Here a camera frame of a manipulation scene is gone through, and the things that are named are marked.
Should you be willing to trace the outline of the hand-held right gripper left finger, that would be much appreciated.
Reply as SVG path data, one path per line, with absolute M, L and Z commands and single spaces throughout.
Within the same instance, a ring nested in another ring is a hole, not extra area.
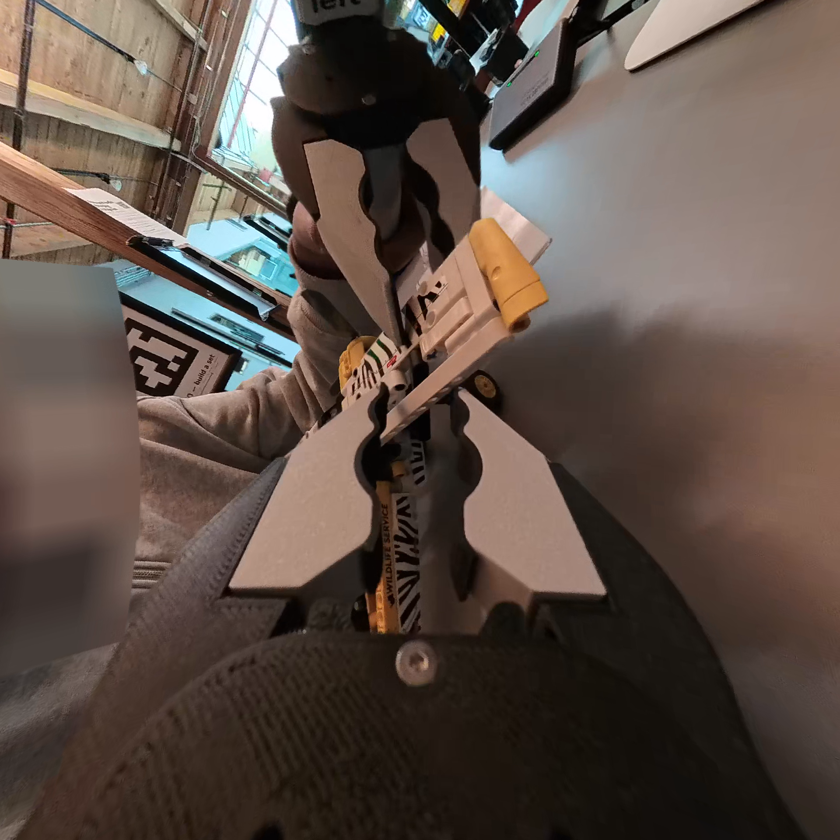
M 364 393 L 291 452 L 230 579 L 232 593 L 299 601 L 362 594 L 362 555 L 380 531 L 364 454 L 378 448 L 387 398 L 385 385 Z

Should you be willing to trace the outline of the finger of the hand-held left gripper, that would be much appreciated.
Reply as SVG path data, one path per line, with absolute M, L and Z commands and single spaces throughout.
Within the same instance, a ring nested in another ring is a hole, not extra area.
M 443 263 L 480 216 L 480 187 L 448 119 L 417 126 L 406 142 L 405 171 L 429 262 Z
M 363 154 L 336 140 L 305 143 L 322 242 L 365 310 L 393 342 L 404 341 L 392 274 L 382 263 L 379 229 L 362 201 Z

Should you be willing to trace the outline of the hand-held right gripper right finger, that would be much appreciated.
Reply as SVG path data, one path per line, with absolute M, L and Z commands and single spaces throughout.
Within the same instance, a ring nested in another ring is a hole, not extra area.
M 480 610 L 605 599 L 544 454 L 468 391 L 458 391 L 451 407 L 469 476 L 464 531 L 476 557 L 469 596 Z

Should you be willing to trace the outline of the lego instruction booklet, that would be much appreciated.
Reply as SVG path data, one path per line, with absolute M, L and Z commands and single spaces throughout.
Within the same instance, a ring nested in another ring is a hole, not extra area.
M 494 219 L 531 266 L 536 265 L 553 242 L 550 235 L 485 185 L 480 188 L 480 217 Z

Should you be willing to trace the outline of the lego airplane model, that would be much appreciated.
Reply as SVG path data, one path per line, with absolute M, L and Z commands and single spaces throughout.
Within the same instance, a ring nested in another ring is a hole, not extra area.
M 498 413 L 501 389 L 480 362 L 528 328 L 548 301 L 532 262 L 494 218 L 473 224 L 436 270 L 426 270 L 403 307 L 406 340 L 384 333 L 351 341 L 339 361 L 339 408 L 384 384 L 388 417 L 376 483 L 381 510 L 381 578 L 364 596 L 370 630 L 414 634 L 421 628 L 421 526 L 431 407 L 460 386 Z

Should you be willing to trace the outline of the person's left forearm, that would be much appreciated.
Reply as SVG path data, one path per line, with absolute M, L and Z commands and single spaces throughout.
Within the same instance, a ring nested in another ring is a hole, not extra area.
M 171 489 L 210 467 L 257 473 L 287 455 L 336 401 L 340 355 L 372 320 L 340 274 L 307 272 L 292 258 L 298 289 L 287 320 L 299 351 L 231 392 L 138 399 L 143 493 Z

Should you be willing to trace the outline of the grey hub box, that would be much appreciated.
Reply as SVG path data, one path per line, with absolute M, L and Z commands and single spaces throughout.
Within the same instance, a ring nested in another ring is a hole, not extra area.
M 563 18 L 498 89 L 490 110 L 488 144 L 506 152 L 569 96 L 577 36 L 572 18 Z

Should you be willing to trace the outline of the person's grey hoodie torso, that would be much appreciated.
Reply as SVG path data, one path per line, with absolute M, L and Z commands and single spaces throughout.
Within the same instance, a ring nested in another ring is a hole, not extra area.
M 301 436 L 278 384 L 190 398 L 140 396 L 137 408 L 140 534 L 132 597 L 157 582 L 187 541 Z M 113 649 L 2 678 L 2 838 L 15 838 L 32 812 Z

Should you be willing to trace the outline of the framed marker poster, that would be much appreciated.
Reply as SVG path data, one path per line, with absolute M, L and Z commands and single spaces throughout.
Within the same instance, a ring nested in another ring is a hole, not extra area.
M 225 390 L 243 358 L 212 334 L 119 293 L 139 396 L 203 396 Z

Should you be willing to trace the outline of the white paper notice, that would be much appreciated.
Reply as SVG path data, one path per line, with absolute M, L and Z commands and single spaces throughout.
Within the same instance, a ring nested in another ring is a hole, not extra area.
M 80 198 L 112 220 L 117 221 L 134 235 L 171 242 L 174 247 L 188 245 L 188 240 L 175 231 L 141 213 L 138 209 L 124 202 L 123 199 L 97 187 L 66 188 L 66 192 Z

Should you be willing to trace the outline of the white monitor stand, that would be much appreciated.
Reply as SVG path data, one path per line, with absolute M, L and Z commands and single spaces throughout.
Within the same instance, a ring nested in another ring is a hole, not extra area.
M 631 44 L 627 71 L 636 71 L 747 13 L 764 1 L 659 1 Z

